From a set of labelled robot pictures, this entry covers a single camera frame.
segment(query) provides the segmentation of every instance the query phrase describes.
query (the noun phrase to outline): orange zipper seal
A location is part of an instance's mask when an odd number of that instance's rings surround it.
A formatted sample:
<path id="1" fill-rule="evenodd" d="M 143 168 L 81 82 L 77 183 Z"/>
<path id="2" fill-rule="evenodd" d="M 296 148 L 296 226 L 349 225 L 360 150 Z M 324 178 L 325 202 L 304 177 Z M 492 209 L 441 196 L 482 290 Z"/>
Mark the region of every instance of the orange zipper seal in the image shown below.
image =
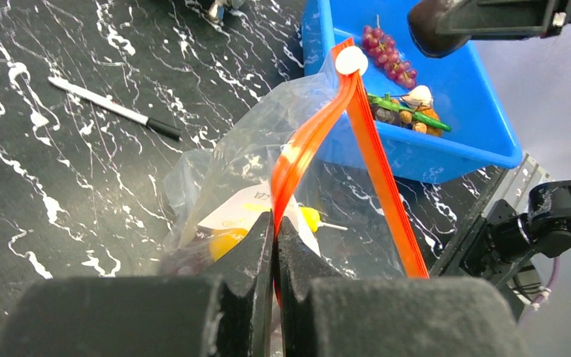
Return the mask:
<path id="1" fill-rule="evenodd" d="M 333 60 L 344 48 L 353 45 L 353 38 L 336 45 L 331 51 Z M 428 278 L 428 269 L 375 129 L 367 93 L 358 72 L 348 76 L 338 74 L 336 97 L 292 135 L 289 146 L 277 159 L 271 178 L 274 241 L 277 242 L 283 214 L 297 185 L 325 137 L 345 110 L 404 270 L 408 277 Z"/>

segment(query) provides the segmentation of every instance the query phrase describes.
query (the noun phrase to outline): white marker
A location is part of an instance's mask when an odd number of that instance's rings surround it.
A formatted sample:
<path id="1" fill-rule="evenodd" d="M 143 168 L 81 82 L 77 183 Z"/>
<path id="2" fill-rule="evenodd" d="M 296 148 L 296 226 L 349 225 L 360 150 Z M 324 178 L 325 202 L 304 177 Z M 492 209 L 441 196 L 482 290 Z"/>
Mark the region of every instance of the white marker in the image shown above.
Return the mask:
<path id="1" fill-rule="evenodd" d="M 48 80 L 51 82 L 51 84 L 62 90 L 69 91 L 79 97 L 97 104 L 98 106 L 101 106 L 104 109 L 108 109 L 111 112 L 115 112 L 125 118 L 136 121 L 137 123 L 146 126 L 159 134 L 165 135 L 168 138 L 172 138 L 177 141 L 181 140 L 182 131 L 178 128 L 175 128 L 174 126 L 170 126 L 163 123 L 162 121 L 156 120 L 154 118 L 148 118 L 145 115 L 124 108 L 118 104 L 113 103 L 111 100 L 102 97 L 101 95 L 95 94 L 92 91 L 71 84 L 65 79 L 58 77 L 49 77 Z"/>

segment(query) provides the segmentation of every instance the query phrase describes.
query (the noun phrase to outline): bunch of red grapes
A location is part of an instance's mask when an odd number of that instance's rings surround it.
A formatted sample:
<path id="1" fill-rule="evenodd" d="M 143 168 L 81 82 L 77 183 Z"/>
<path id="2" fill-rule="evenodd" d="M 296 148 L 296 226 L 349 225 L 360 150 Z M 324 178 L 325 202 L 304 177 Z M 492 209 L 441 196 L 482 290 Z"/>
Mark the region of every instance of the bunch of red grapes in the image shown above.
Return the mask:
<path id="1" fill-rule="evenodd" d="M 375 60 L 375 66 L 383 68 L 386 76 L 399 86 L 413 89 L 417 86 L 417 70 L 410 68 L 410 61 L 402 62 L 395 40 L 380 28 L 365 26 L 362 47 Z"/>

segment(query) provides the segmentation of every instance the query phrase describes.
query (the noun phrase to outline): gray wall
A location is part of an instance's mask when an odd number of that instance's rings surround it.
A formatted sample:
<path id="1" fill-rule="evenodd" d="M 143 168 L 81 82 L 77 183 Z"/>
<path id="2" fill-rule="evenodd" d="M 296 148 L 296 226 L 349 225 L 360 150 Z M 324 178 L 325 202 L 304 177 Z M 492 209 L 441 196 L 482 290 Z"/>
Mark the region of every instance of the gray wall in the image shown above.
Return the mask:
<path id="1" fill-rule="evenodd" d="M 571 25 L 554 39 L 477 46 L 523 148 L 554 179 L 571 179 Z M 539 265 L 547 276 L 551 262 Z M 549 302 L 523 333 L 534 356 L 571 356 L 571 251 Z"/>

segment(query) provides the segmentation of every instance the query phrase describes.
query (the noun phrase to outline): white round knob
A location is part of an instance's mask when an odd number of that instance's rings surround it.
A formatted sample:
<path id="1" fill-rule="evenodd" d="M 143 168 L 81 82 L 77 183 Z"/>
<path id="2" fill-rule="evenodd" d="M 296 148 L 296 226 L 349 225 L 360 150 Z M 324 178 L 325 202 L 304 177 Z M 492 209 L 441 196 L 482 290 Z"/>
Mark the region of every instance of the white round knob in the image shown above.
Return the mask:
<path id="1" fill-rule="evenodd" d="M 369 68 L 369 60 L 360 48 L 349 46 L 336 56 L 335 66 L 336 71 L 345 76 L 356 71 L 360 71 L 360 75 L 363 75 Z"/>

